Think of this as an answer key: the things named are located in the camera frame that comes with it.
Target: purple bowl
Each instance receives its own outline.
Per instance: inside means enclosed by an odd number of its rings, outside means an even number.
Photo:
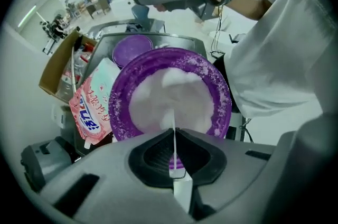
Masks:
[[[148,51],[122,69],[110,93],[109,116],[112,132],[118,141],[141,135],[129,114],[129,103],[137,86],[160,69],[175,67],[200,76],[207,85],[214,102],[212,126],[207,135],[224,138],[230,124],[231,98],[222,74],[204,57],[179,48]],[[182,168],[180,161],[177,168]]]
[[[123,68],[137,56],[153,49],[151,40],[140,34],[131,35],[119,41],[112,51],[112,60]]]

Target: soap suds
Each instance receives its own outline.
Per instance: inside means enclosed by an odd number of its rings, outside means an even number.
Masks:
[[[202,78],[179,68],[158,70],[133,92],[129,113],[143,133],[175,126],[206,133],[211,127],[214,105]]]

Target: table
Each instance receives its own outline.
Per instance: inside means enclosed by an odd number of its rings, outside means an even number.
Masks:
[[[86,9],[89,15],[91,16],[91,18],[94,19],[92,14],[96,12],[97,10],[102,10],[103,13],[106,14],[105,10],[111,9],[111,8],[107,0],[97,0],[89,4],[86,4]]]
[[[154,33],[154,32],[106,34],[102,36],[99,43],[95,46],[91,59],[88,62],[87,68],[82,78],[80,79],[79,84],[82,84],[89,77],[89,75],[99,65],[100,61],[103,58],[108,57],[109,59],[112,59],[111,58],[112,51],[120,40],[122,40],[128,35],[133,35],[133,34],[143,34],[147,36],[152,41],[154,48],[161,46],[163,43],[169,43],[170,46],[172,47],[191,50],[206,58],[206,50],[204,47],[204,43],[201,40],[196,39],[196,38],[191,38],[187,36],[178,36],[174,34]],[[81,138],[77,129],[74,131],[75,149],[78,152],[78,154],[80,154],[81,156],[87,155],[93,150],[95,150],[96,148],[101,147],[105,144],[111,143],[111,141],[112,141],[112,134],[109,134],[98,144],[91,145],[90,149],[85,149],[84,148],[85,140]]]
[[[49,40],[48,40],[46,46],[44,47],[44,49],[42,50],[42,52],[49,55],[49,53],[51,52],[51,50],[52,50],[52,48],[53,48],[53,46],[56,42],[57,42],[56,39],[49,38]]]

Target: plastic bag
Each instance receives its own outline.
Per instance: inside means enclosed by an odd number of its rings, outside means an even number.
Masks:
[[[79,49],[74,54],[74,75],[76,83],[79,82],[79,80],[85,73],[86,66],[92,54],[91,52],[83,51],[83,47],[81,48],[82,49]],[[63,74],[59,81],[56,95],[65,101],[69,101],[73,97],[71,58],[64,68]]]

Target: fluorescent light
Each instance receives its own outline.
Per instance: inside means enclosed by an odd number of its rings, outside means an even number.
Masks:
[[[34,9],[36,8],[36,5],[34,5],[34,7],[32,9],[30,9],[30,11],[25,15],[25,17],[20,21],[19,25],[17,27],[20,27],[22,25],[22,23],[25,22],[25,20],[27,19],[27,17],[34,11]]]

